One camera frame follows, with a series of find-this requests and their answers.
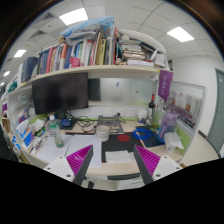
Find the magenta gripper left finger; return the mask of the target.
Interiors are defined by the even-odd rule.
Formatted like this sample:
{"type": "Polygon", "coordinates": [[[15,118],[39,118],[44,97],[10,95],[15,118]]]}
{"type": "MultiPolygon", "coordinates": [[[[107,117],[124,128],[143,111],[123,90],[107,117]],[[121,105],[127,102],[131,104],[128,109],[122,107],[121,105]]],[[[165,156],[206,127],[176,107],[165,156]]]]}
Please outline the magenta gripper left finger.
{"type": "Polygon", "coordinates": [[[81,186],[87,169],[93,156],[93,146],[86,146],[66,157],[66,160],[73,171],[73,183],[81,186]]]}

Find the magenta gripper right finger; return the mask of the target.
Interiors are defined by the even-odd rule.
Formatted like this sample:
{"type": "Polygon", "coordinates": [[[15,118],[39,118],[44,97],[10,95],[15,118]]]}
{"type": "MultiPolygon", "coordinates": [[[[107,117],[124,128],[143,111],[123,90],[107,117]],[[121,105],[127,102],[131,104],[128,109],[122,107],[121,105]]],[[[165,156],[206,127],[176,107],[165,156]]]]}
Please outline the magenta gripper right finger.
{"type": "Polygon", "coordinates": [[[141,146],[135,145],[134,157],[140,170],[144,184],[148,185],[152,183],[152,176],[160,161],[160,156],[154,154],[151,151],[148,151],[141,146]]]}

